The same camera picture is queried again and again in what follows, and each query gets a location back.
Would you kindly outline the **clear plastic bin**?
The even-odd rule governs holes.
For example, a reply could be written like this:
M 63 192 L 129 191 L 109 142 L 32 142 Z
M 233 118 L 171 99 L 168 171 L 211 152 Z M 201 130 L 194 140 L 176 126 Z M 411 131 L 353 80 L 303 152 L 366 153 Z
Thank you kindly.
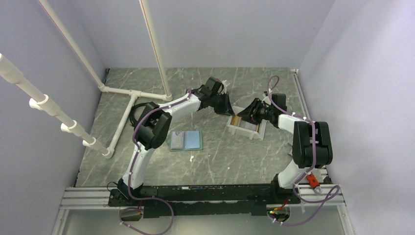
M 243 110 L 243 108 L 238 106 L 232 106 L 232 109 L 237 115 L 239 112 Z M 241 121 L 241 124 L 239 127 L 235 127 L 230 125 L 231 117 L 229 117 L 227 122 L 227 129 L 228 132 L 230 132 L 232 135 L 240 135 L 247 137 L 251 140 L 264 140 L 265 130 L 266 130 L 266 124 L 267 121 L 263 120 L 260 124 L 251 124 L 245 121 Z

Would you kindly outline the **green card holder wallet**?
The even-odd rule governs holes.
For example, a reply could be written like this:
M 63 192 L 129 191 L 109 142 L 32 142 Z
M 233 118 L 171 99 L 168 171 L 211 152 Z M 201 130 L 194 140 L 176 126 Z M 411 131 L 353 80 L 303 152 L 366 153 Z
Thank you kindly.
M 201 130 L 190 130 L 184 131 L 184 149 L 171 149 L 171 133 L 167 136 L 167 144 L 170 151 L 193 151 L 193 150 L 202 150 L 203 149 L 203 136 Z

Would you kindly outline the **silver vip credit card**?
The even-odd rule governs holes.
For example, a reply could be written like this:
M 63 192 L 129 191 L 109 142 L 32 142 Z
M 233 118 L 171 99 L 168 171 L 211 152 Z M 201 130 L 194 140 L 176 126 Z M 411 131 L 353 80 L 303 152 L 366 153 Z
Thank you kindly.
M 184 131 L 175 131 L 171 133 L 171 149 L 184 149 Z

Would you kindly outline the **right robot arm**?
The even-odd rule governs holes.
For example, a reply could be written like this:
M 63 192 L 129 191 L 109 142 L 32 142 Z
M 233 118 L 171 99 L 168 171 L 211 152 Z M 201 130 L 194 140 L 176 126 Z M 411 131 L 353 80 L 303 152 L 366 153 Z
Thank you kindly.
M 273 86 L 267 85 L 265 98 L 258 98 L 238 113 L 243 121 L 260 124 L 268 121 L 274 127 L 293 135 L 292 160 L 277 175 L 278 185 L 270 189 L 270 198 L 282 203 L 288 198 L 288 188 L 297 185 L 311 175 L 313 170 L 331 164 L 333 150 L 327 122 L 312 121 L 294 112 L 288 112 L 285 94 L 272 93 Z

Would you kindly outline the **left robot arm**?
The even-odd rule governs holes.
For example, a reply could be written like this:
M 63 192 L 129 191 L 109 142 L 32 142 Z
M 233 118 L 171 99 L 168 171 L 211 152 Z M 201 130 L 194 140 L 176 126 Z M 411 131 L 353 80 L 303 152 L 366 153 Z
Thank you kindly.
M 117 183 L 121 199 L 129 206 L 140 201 L 145 171 L 154 151 L 166 140 L 170 124 L 182 116 L 212 107 L 218 115 L 233 116 L 229 92 L 219 79 L 210 77 L 196 89 L 164 104 L 148 103 L 134 125 L 135 145 L 126 173 Z

